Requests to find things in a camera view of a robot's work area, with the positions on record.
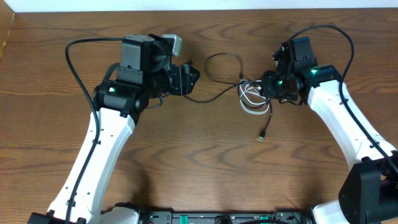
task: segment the cable clip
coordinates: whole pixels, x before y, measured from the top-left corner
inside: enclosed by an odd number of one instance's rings
[[[68,205],[69,203],[70,203],[70,199],[67,200],[65,205]],[[73,201],[72,206],[76,207],[76,201]]]
[[[101,144],[101,141],[95,142],[95,139],[93,139],[92,143],[97,143],[97,144]]]
[[[348,102],[348,99],[345,98],[342,102],[339,103],[339,105],[342,105],[344,102],[347,103],[347,102]]]
[[[380,142],[376,142],[377,145],[380,145]],[[369,146],[371,149],[374,148],[374,145]]]

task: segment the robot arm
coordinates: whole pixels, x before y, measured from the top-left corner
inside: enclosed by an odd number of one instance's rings
[[[101,123],[99,142],[80,181],[71,212],[71,222],[84,218],[87,223],[99,223],[106,187],[120,151],[132,134],[135,124],[130,116],[124,118],[117,110],[101,108],[98,112]],[[95,121],[91,114],[87,135],[73,165],[72,171],[49,212],[55,218],[64,219],[72,188],[81,171],[95,136]]]
[[[348,169],[351,170],[354,164],[362,162],[362,158],[369,157],[371,160],[381,159],[383,156],[375,148],[370,147],[371,143],[348,114],[344,105],[341,104],[341,98],[338,93],[338,81],[332,80],[320,83],[317,88],[311,88],[308,96],[308,104],[328,126],[333,137],[339,144],[347,160]],[[369,133],[374,136],[376,142],[387,155],[392,156],[391,151],[395,147],[388,143],[372,127],[354,100],[350,97],[345,83],[343,84],[343,93],[348,99],[349,107],[354,111],[356,117],[365,126]]]
[[[339,200],[313,208],[314,220],[317,223],[349,223],[347,220],[350,223],[373,223],[395,218],[398,215],[396,199],[385,200],[397,197],[391,192],[391,187],[394,189],[393,183],[390,180],[380,181],[380,170],[373,166],[373,161],[383,161],[384,158],[375,148],[370,147],[370,141],[341,104],[338,85],[336,80],[332,80],[312,88],[308,104],[328,126],[343,151],[351,172],[340,191]],[[392,156],[392,152],[396,152],[395,147],[384,140],[367,121],[350,97],[345,84],[343,84],[343,93],[356,117],[374,136],[386,154]]]
[[[380,146],[384,157],[365,136],[341,102],[341,75],[332,65],[320,65],[312,54],[308,37],[289,39],[274,54],[277,70],[261,79],[261,95],[301,100],[328,126],[348,163],[350,173],[339,192],[339,199],[312,210],[316,223],[375,223],[398,217],[398,174],[387,158],[397,164],[395,147],[372,127],[342,83],[343,98],[354,116]]]
[[[176,66],[181,38],[174,34],[162,37],[149,34],[123,38],[121,61],[110,66],[103,82],[95,88],[93,107],[99,120],[99,139],[87,166],[84,163],[96,136],[96,123],[91,113],[85,141],[72,171],[46,215],[33,213],[28,223],[133,223],[139,215],[132,209],[116,207],[101,215],[106,187],[121,149],[132,134],[149,98],[187,95],[192,92],[200,73],[191,65]],[[116,80],[109,80],[117,69]],[[81,170],[84,172],[77,182]]]

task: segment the wooden table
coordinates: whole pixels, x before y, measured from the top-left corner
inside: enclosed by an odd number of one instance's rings
[[[218,52],[242,56],[244,74],[275,69],[272,53],[293,33],[335,24],[352,36],[356,56],[346,83],[374,127],[398,146],[398,9],[89,12],[18,14],[0,64],[0,222],[23,223],[46,212],[76,159],[90,108],[65,61],[65,46],[87,37],[178,34],[181,64]],[[342,72],[349,45],[329,29],[308,32],[320,64]],[[119,61],[121,44],[79,44],[71,58],[89,92]],[[233,58],[216,58],[217,78],[238,79]],[[191,97],[226,85],[202,73]],[[264,211],[308,208],[336,199],[347,174],[344,156],[307,106],[274,103],[267,115],[245,113],[230,91],[208,104],[182,97],[145,110],[122,150],[103,208],[133,201],[175,210]]]

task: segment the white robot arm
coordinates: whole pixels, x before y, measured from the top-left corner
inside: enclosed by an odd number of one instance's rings
[[[320,87],[312,88],[308,97],[308,104],[328,126],[333,137],[339,144],[347,160],[348,169],[354,164],[362,162],[362,158],[368,157],[375,161],[382,159],[383,156],[374,147],[363,134],[362,130],[348,114],[344,105],[341,104],[341,98],[338,93],[339,83],[336,80],[320,84]],[[345,83],[343,84],[344,97],[348,99],[349,107],[354,111],[356,117],[360,120],[367,131],[374,136],[375,140],[384,152],[392,156],[395,147],[388,143],[372,127],[354,100],[349,95]],[[334,200],[313,208],[313,216],[317,223],[348,223],[345,215],[341,211],[339,200]]]
[[[135,127],[132,118],[120,116],[119,111],[101,108],[97,114],[101,123],[99,142],[76,192],[70,217],[71,222],[77,222],[78,218],[84,218],[87,223],[100,223],[101,208],[109,178],[124,143]],[[54,211],[55,218],[64,219],[66,217],[70,194],[90,151],[95,129],[94,117],[91,114],[87,135],[72,171],[57,198],[49,207],[49,212]]]

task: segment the wood grain surface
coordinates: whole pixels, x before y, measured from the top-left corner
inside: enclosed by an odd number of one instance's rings
[[[14,15],[14,11],[3,0],[0,0],[0,60],[14,21]]]
[[[0,64],[0,223],[44,213],[66,181],[84,140],[90,108],[65,61],[69,41],[126,34],[178,34],[174,63],[234,52],[244,74],[275,69],[272,53],[300,29],[334,24],[352,36],[356,55],[346,83],[374,127],[398,146],[398,9],[84,12],[18,14]],[[320,64],[342,71],[349,44],[339,33],[308,32]],[[119,61],[119,42],[75,45],[73,64],[89,92]],[[238,63],[214,59],[217,78],[238,80]],[[202,76],[192,98],[227,86]],[[245,113],[236,90],[208,104],[182,97],[145,110],[124,146],[103,208],[118,202],[196,211],[308,208],[336,199],[347,174],[344,156],[307,106],[274,103],[267,115]]]

